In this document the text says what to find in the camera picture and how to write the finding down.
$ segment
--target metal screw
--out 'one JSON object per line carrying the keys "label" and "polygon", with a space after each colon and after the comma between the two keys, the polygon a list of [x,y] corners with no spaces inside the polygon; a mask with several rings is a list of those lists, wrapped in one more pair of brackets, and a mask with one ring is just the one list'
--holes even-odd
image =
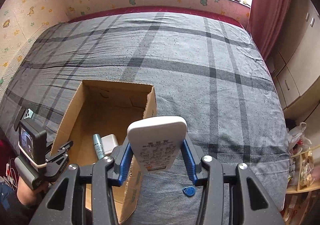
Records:
{"label": "metal screw", "polygon": [[212,156],[204,156],[203,160],[206,162],[211,162],[212,161]]}
{"label": "metal screw", "polygon": [[109,163],[109,162],[112,161],[112,157],[111,157],[111,156],[105,156],[105,157],[103,158],[103,161],[106,162],[106,163]]}
{"label": "metal screw", "polygon": [[75,169],[77,169],[77,165],[76,164],[69,164],[68,169],[75,170]]}
{"label": "metal screw", "polygon": [[242,170],[245,170],[248,168],[248,166],[245,163],[241,163],[241,164],[239,164],[239,168]]}

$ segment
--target open cardboard box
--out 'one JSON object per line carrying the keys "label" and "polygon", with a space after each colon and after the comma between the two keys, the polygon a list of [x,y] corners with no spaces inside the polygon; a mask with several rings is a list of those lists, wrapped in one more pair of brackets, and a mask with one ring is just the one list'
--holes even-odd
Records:
{"label": "open cardboard box", "polygon": [[[114,134],[121,145],[128,126],[156,115],[156,97],[152,85],[103,80],[83,80],[60,123],[51,154],[69,140],[69,164],[84,166],[98,158],[92,135]],[[141,171],[133,157],[128,178],[121,187],[113,187],[118,222],[123,223],[135,210],[141,186]],[[91,185],[86,188],[86,208],[91,210]]]}

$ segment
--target mattress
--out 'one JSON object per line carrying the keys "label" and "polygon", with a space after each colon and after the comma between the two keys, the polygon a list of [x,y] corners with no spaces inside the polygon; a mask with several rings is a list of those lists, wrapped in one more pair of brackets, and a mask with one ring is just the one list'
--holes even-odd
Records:
{"label": "mattress", "polygon": [[[192,142],[222,163],[245,162],[279,209],[289,170],[283,112],[266,65],[248,33],[206,17],[130,13],[57,24],[33,44],[1,102],[0,126],[17,150],[21,106],[55,138],[82,79],[152,84],[158,116],[177,115]],[[144,175],[127,224],[194,224],[193,197],[179,154],[166,172]],[[225,186],[224,223],[228,223]]]}

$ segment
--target camera screen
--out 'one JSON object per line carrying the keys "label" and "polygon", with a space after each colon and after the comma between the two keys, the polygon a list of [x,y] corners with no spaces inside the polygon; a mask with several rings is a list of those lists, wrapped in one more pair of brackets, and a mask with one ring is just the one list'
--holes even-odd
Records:
{"label": "camera screen", "polygon": [[33,141],[32,137],[21,127],[20,146],[33,159]]}

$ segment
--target human hand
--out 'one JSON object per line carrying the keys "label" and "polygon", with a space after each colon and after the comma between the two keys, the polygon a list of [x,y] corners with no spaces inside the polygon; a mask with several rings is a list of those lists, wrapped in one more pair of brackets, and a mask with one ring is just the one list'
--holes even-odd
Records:
{"label": "human hand", "polygon": [[42,185],[39,186],[36,190],[31,190],[28,185],[24,182],[24,180],[20,177],[18,182],[18,189],[17,189],[17,197],[18,200],[27,206],[35,205],[37,200],[37,194],[41,191],[46,191],[48,188],[49,183],[44,182]]}

